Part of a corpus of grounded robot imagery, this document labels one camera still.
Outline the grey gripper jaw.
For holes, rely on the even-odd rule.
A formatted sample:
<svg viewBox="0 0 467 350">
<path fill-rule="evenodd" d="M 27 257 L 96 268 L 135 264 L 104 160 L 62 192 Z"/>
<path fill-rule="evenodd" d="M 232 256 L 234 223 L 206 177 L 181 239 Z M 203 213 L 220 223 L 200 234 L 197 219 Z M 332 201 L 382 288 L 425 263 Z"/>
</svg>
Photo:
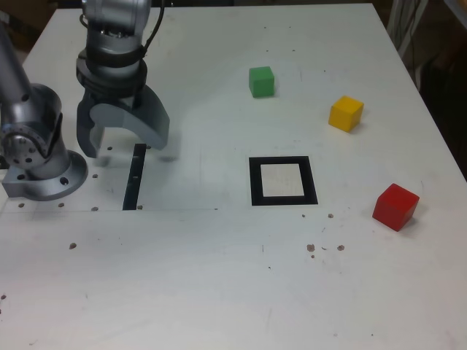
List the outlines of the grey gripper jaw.
<svg viewBox="0 0 467 350">
<path fill-rule="evenodd" d="M 138 97 L 139 105 L 130 111 L 111 104 L 97 104 L 90 110 L 90 117 L 104 128 L 129 130 L 145 144 L 161 150 L 168 141 L 169 116 L 159 97 L 147 85 Z"/>
<path fill-rule="evenodd" d="M 77 107 L 77 141 L 89 158 L 98 157 L 104 136 L 104 127 L 90 117 L 90 111 L 95 105 L 96 100 L 92 95 L 84 95 Z"/>
</svg>

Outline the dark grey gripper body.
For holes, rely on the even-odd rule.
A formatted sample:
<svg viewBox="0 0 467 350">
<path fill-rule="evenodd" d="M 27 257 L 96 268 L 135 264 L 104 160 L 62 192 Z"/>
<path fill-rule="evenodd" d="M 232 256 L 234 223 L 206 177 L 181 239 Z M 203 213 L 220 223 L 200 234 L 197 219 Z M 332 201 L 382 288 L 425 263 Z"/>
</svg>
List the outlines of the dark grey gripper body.
<svg viewBox="0 0 467 350">
<path fill-rule="evenodd" d="M 144 86 L 134 91 L 131 96 L 118 96 L 114 91 L 95 87 L 86 87 L 82 97 L 82 110 L 91 109 L 97 104 L 110 104 L 125 110 L 134 110 L 142 104 Z"/>
</svg>

